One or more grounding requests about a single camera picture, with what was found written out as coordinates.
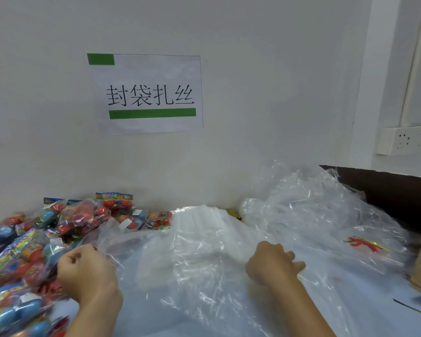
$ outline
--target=person's right hand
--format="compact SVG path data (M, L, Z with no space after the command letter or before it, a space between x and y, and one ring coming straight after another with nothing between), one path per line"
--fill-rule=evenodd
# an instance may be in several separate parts
M58 280L80 306L90 303L97 296L112 300L117 307L122 306L114 267L90 244L75 248L60 258Z
M258 243L256 252L249 259L246 271L248 276L260 285L270 282L296 278L304 270L303 261L293 262L295 254L285 252L281 244L273 245L267 241Z

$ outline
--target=green bar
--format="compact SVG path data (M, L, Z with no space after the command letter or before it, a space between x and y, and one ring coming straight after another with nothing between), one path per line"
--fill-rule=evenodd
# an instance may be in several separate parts
M89 65L115 65L113 54L88 53Z
M111 119L195 117L196 108L188 109L153 109L153 110L109 110Z

